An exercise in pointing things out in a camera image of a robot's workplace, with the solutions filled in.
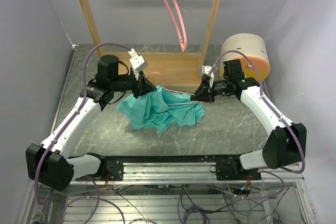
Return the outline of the thin pink wire hanger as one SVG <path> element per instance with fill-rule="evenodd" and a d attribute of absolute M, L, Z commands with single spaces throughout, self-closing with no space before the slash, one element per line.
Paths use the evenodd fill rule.
<path fill-rule="evenodd" d="M 147 76 L 147 79 L 149 80 L 151 76 L 155 75 L 155 74 L 158 74 L 160 75 L 161 77 L 163 77 L 163 75 L 159 72 L 152 72 L 150 73 L 148 76 Z M 164 83 L 162 82 L 160 85 L 159 85 L 163 90 L 171 93 L 171 94 L 174 94 L 174 96 L 176 96 L 177 98 L 179 99 L 188 99 L 189 101 L 186 103 L 186 104 L 201 104 L 201 103 L 205 103 L 205 102 L 201 102 L 201 101 L 191 101 L 191 96 L 193 96 L 194 94 L 193 93 L 188 93 L 188 92 L 183 92 L 183 91 L 176 91 L 176 90 L 171 90 L 171 89 L 168 89 L 164 86 Z"/>

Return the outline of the teal t shirt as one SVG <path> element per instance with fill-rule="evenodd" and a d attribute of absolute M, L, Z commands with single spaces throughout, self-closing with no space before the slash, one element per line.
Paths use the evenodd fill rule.
<path fill-rule="evenodd" d="M 160 86 L 156 88 L 155 92 L 138 98 L 130 95 L 117 105 L 117 110 L 129 118 L 134 130 L 155 128 L 163 133 L 172 124 L 193 126 L 202 120 L 205 115 L 202 103 L 186 104 L 188 99 L 179 99 L 174 94 L 162 91 Z"/>

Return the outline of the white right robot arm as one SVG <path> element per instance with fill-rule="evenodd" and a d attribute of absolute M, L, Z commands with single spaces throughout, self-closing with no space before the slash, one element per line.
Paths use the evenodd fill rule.
<path fill-rule="evenodd" d="M 234 95 L 248 106 L 268 134 L 263 149 L 242 154 L 240 162 L 231 167 L 236 179 L 244 179 L 254 168 L 288 169 L 295 163 L 305 164 L 307 129 L 293 123 L 262 94 L 259 82 L 246 77 L 238 59 L 224 62 L 224 78 L 215 81 L 210 66 L 201 67 L 201 84 L 191 96 L 192 101 L 213 103 L 215 97 Z"/>

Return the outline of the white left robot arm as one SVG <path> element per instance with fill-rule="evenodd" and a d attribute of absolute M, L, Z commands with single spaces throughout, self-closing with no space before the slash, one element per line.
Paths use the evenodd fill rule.
<path fill-rule="evenodd" d="M 134 50 L 129 51 L 131 68 L 119 74 L 122 61 L 105 55 L 98 62 L 96 76 L 85 82 L 80 97 L 64 121 L 41 144 L 26 150 L 28 176 L 36 184 L 57 191 L 65 190 L 74 179 L 90 175 L 102 180 L 108 173 L 107 159 L 94 153 L 71 158 L 70 153 L 86 127 L 111 103 L 115 92 L 131 91 L 135 98 L 156 90 L 143 70 L 146 60 Z"/>

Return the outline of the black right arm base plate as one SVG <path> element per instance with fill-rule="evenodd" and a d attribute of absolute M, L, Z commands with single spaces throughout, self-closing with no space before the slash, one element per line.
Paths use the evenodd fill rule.
<path fill-rule="evenodd" d="M 258 169 L 244 169 L 239 155 L 216 155 L 212 159 L 215 164 L 209 171 L 214 173 L 218 181 L 224 180 L 261 180 Z"/>

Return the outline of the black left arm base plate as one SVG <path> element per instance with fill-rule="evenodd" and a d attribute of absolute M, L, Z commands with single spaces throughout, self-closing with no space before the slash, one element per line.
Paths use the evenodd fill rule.
<path fill-rule="evenodd" d="M 124 167 L 117 159 L 87 154 L 76 157 L 73 161 L 69 160 L 69 163 L 73 165 L 73 180 L 85 180 L 86 176 L 98 181 L 122 181 L 123 179 Z"/>

